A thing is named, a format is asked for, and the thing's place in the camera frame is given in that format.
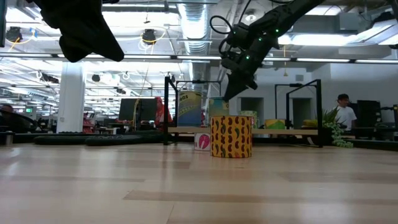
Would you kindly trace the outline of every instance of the computer monitor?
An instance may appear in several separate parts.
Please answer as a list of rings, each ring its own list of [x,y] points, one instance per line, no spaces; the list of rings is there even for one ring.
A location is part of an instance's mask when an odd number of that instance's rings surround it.
[[[132,121],[134,117],[134,106],[136,105],[137,99],[122,99],[120,103],[119,110],[119,120],[121,121]]]
[[[132,121],[134,106],[137,99],[122,99],[119,111],[119,120]],[[156,99],[140,99],[137,104],[136,119],[139,121],[154,121],[156,119]]]

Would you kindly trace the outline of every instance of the metal pole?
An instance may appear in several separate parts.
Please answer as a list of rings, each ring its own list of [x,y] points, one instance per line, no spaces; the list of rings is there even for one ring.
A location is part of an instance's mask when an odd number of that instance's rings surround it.
[[[318,147],[323,147],[323,130],[322,130],[322,84],[321,80],[317,81],[317,116],[318,116]]]
[[[180,101],[180,96],[178,90],[175,91],[175,126],[178,126],[178,103]],[[179,133],[175,133],[175,140],[178,141]]]
[[[164,118],[163,118],[163,145],[169,144],[169,81],[170,77],[164,78]]]
[[[276,88],[278,87],[278,84],[275,84],[275,119],[278,119],[278,103],[277,103],[277,91]]]
[[[218,85],[220,86],[220,96],[223,96],[221,93],[221,82],[218,82]]]
[[[290,129],[290,93],[286,94],[286,122],[285,126]]]

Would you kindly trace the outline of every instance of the white pillar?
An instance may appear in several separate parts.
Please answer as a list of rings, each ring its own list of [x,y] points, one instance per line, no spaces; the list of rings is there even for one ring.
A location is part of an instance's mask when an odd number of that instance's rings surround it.
[[[86,73],[83,63],[64,62],[61,76],[57,133],[82,132]]]

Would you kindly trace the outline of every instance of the wooden shelf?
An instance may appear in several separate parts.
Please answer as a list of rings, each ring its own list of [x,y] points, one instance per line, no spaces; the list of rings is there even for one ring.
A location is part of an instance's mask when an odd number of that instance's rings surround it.
[[[207,133],[210,134],[210,128],[196,127],[174,127],[169,128],[170,133]],[[318,130],[301,129],[252,129],[252,134],[282,134],[282,135],[318,135]]]

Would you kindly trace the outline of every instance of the black hose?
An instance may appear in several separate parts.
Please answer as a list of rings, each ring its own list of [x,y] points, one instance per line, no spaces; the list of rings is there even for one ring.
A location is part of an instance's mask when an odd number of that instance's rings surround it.
[[[224,21],[224,22],[226,23],[226,25],[229,27],[229,29],[232,30],[231,24],[230,24],[224,17],[222,17],[222,16],[212,16],[212,17],[210,18],[210,27],[211,27],[211,29],[214,30],[214,32],[216,32],[217,34],[229,34],[229,32],[218,31],[218,30],[216,30],[216,29],[213,27],[213,19],[216,19],[216,18],[219,18],[219,19],[221,19],[222,21]]]

